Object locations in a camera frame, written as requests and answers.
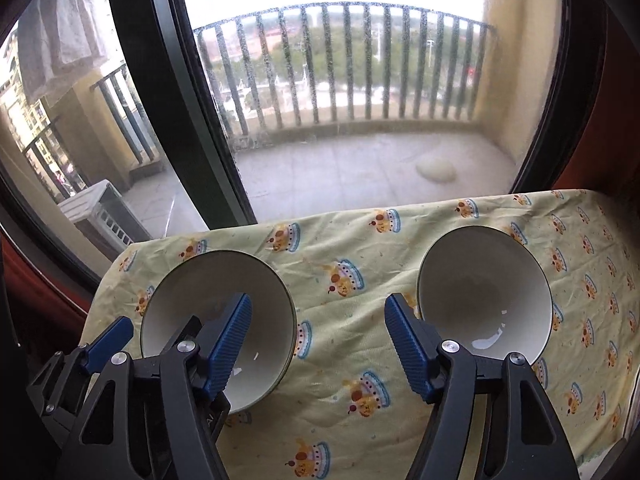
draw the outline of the white bowl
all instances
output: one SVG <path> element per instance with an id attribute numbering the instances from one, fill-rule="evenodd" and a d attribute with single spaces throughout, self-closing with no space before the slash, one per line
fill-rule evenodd
<path id="1" fill-rule="evenodd" d="M 466 226 L 436 241 L 418 275 L 422 318 L 469 352 L 532 364 L 551 333 L 552 300 L 536 259 L 508 234 Z"/>
<path id="2" fill-rule="evenodd" d="M 142 355 L 158 355 L 188 316 L 198 316 L 203 324 L 215 319 L 223 302 L 235 292 L 249 295 L 253 315 L 225 388 L 232 413 L 270 393 L 293 357 L 296 313 L 286 286 L 271 267 L 239 251 L 194 256 L 158 285 L 140 332 Z"/>

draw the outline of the metal screw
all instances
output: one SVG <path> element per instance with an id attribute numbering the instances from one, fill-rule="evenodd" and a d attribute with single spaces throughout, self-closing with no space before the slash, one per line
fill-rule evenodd
<path id="1" fill-rule="evenodd" d="M 121 365 L 124 361 L 127 360 L 127 355 L 124 352 L 118 352 L 111 356 L 111 363 L 115 365 Z"/>
<path id="2" fill-rule="evenodd" d="M 196 343 L 189 339 L 185 339 L 184 341 L 180 341 L 178 343 L 178 352 L 182 352 L 183 354 L 191 352 L 191 350 L 193 350 L 194 348 L 196 348 Z"/>
<path id="3" fill-rule="evenodd" d="M 527 360 L 525 359 L 524 355 L 522 355 L 519 352 L 511 352 L 509 354 L 509 359 L 515 365 L 525 365 L 525 364 L 527 364 Z"/>
<path id="4" fill-rule="evenodd" d="M 460 345 L 451 339 L 447 339 L 442 342 L 442 349 L 445 352 L 449 352 L 450 354 L 455 354 L 458 350 L 460 350 Z"/>

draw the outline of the balcony floor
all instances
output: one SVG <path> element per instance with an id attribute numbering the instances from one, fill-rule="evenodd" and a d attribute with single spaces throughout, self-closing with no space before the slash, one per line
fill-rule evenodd
<path id="1" fill-rule="evenodd" d="M 258 222 L 508 192 L 513 161 L 481 134 L 372 134 L 292 142 L 236 153 Z M 456 178 L 436 183 L 418 160 L 448 160 Z M 207 229 L 171 168 L 124 194 L 154 238 Z"/>

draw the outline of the table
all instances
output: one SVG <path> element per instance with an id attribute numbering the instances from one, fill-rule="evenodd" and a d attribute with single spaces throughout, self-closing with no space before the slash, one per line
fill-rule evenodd
<path id="1" fill-rule="evenodd" d="M 402 479 L 431 408 L 408 386 L 384 300 L 401 292 L 416 308 L 425 252 L 472 224 L 508 232 L 544 270 L 553 327 L 533 368 L 577 463 L 588 462 L 622 436 L 640 364 L 640 245 L 632 235 L 640 230 L 624 207 L 591 191 L 335 212 L 133 244 L 103 278 L 82 341 L 129 316 L 135 336 L 126 350 L 140 357 L 142 313 L 174 267 L 215 249 L 253 254 L 289 288 L 300 339 L 275 391 L 227 420 L 218 448 L 229 476 Z M 480 434 L 474 420 L 470 449 Z M 474 469 L 465 460 L 461 478 Z"/>

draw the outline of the white curtain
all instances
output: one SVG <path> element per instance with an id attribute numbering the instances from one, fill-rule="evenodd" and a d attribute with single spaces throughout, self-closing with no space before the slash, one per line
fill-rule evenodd
<path id="1" fill-rule="evenodd" d="M 114 55 L 106 9 L 106 0 L 31 1 L 18 20 L 18 58 L 30 104 L 44 96 L 53 104 Z"/>

